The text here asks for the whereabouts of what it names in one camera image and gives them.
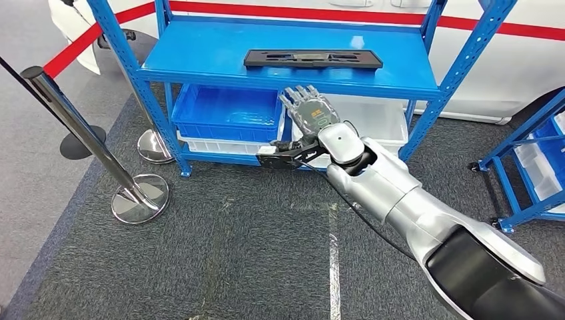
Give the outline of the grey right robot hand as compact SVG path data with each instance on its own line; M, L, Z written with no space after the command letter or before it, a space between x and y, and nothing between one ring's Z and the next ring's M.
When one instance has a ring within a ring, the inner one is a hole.
M340 117L334 110L330 101L318 90L307 85L297 85L296 89L287 87L279 94L279 100L285 107L288 116L302 132L302 137L297 142L271 141L278 151L288 151L312 145L319 132L325 127L339 123Z

